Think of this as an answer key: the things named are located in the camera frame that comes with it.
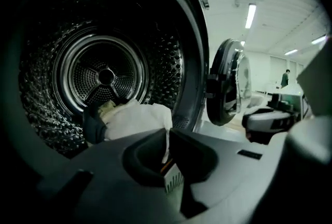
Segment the ceiling light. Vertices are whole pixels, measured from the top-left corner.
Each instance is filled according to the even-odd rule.
[[[249,4],[248,17],[247,17],[247,22],[245,24],[246,29],[250,29],[251,24],[253,23],[254,20],[255,12],[256,12],[256,5]]]
[[[297,52],[297,50],[295,49],[295,50],[289,51],[289,52],[285,53],[285,55],[290,55],[290,54],[292,54],[294,52]]]
[[[320,43],[321,41],[324,41],[326,39],[326,35],[319,37],[318,39],[314,39],[311,44],[317,44]]]

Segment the perforated drum surface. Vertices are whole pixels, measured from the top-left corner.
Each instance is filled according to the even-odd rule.
[[[184,59],[172,20],[148,0],[44,0],[30,20],[20,93],[38,135],[59,153],[81,148],[81,112],[137,98],[176,108]]]

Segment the white cloth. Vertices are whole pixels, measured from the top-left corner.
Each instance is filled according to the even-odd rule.
[[[110,141],[154,129],[166,129],[166,151],[162,163],[169,155],[170,128],[173,127],[172,113],[169,108],[160,104],[139,104],[131,99],[127,104],[117,106],[101,117],[106,124],[105,140]]]

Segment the man in dark clothing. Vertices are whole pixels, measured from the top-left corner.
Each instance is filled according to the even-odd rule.
[[[281,80],[281,88],[284,88],[288,85],[288,75],[290,74],[290,70],[287,69],[286,72],[282,75],[282,80]]]

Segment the washing machine drum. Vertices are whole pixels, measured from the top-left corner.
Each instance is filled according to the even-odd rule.
[[[82,112],[93,102],[136,98],[163,104],[171,109],[175,127],[190,130],[200,116],[209,50],[198,0],[21,0],[11,36],[16,44],[8,50],[20,56],[4,63],[12,68],[19,61],[25,116],[34,132],[65,156],[85,148]],[[241,46],[227,42],[221,50],[227,49],[225,44],[232,51],[222,51],[216,64],[237,70],[236,63],[225,59],[239,61]],[[218,77],[209,79],[207,91],[210,100],[220,102],[224,99],[216,94],[223,91],[216,86],[229,73],[225,66],[215,71]],[[12,100],[13,93],[7,95]],[[207,105],[215,109],[217,125],[239,108],[237,93],[228,100],[237,106]],[[14,120],[25,127],[19,116]]]

